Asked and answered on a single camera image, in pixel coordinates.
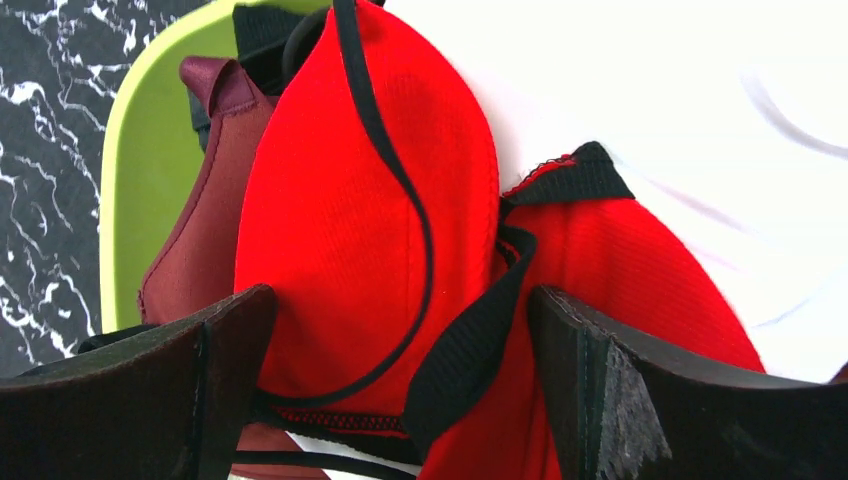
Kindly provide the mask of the red garment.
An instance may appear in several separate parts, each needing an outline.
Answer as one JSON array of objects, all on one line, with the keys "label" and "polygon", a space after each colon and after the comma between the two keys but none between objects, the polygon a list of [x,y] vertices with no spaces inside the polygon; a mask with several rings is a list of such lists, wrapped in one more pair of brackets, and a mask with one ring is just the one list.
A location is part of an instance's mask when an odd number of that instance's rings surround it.
[{"label": "red garment", "polygon": [[138,305],[154,332],[177,323],[191,330],[189,390],[171,401],[191,416],[186,475],[317,479],[316,468],[250,465],[239,459],[245,446],[287,454],[298,450],[286,433],[252,419],[276,298],[267,287],[234,289],[247,179],[272,100],[233,59],[190,56],[179,75],[209,116],[211,130],[189,198],[142,280]]}]

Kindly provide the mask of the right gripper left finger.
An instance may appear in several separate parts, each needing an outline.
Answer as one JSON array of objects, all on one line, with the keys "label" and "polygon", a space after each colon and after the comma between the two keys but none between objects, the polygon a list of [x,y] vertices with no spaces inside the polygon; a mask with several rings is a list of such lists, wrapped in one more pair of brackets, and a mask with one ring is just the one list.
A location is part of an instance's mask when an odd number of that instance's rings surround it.
[{"label": "right gripper left finger", "polygon": [[5,479],[224,479],[276,319],[257,285],[1,383]]}]

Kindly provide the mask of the bright red black-trimmed bra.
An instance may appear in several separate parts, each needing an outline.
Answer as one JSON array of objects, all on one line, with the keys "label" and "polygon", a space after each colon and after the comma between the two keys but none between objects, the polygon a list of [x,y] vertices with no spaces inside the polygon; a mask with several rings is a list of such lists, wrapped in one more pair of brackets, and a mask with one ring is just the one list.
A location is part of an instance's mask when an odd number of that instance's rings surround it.
[{"label": "bright red black-trimmed bra", "polygon": [[753,372],[743,326],[588,142],[498,188],[489,125],[424,37],[337,1],[262,136],[235,286],[280,304],[259,376],[289,429],[420,462],[424,479],[556,479],[528,326],[549,284]]}]

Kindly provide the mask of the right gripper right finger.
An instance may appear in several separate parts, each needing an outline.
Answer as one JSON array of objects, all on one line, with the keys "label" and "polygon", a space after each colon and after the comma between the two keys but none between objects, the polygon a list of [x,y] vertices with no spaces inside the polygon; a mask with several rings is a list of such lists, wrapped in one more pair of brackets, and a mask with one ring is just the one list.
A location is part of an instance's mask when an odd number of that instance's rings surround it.
[{"label": "right gripper right finger", "polygon": [[528,320],[566,479],[843,479],[847,387],[756,373],[538,287]]}]

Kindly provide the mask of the black garment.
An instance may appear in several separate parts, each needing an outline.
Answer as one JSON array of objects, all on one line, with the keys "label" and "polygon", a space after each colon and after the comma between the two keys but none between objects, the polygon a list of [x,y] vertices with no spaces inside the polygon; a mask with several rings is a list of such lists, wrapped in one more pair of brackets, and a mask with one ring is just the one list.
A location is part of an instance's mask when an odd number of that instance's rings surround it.
[{"label": "black garment", "polygon": [[179,66],[192,130],[202,152],[224,137],[224,117],[258,110],[262,122],[237,134],[261,137],[280,96],[312,54],[328,25],[329,8],[291,12],[272,5],[238,4],[231,14],[237,55],[191,55]]}]

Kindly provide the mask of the green plastic basin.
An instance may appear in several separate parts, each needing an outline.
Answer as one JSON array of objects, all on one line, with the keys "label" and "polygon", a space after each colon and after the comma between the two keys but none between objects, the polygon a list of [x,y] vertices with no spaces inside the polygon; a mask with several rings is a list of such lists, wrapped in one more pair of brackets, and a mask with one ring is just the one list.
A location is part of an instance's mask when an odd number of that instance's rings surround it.
[{"label": "green plastic basin", "polygon": [[191,55],[237,55],[231,14],[238,4],[300,14],[321,7],[318,1],[214,1],[167,27],[131,67],[111,110],[103,150],[100,287],[106,332],[145,324],[138,305],[142,280],[205,157],[179,66]]}]

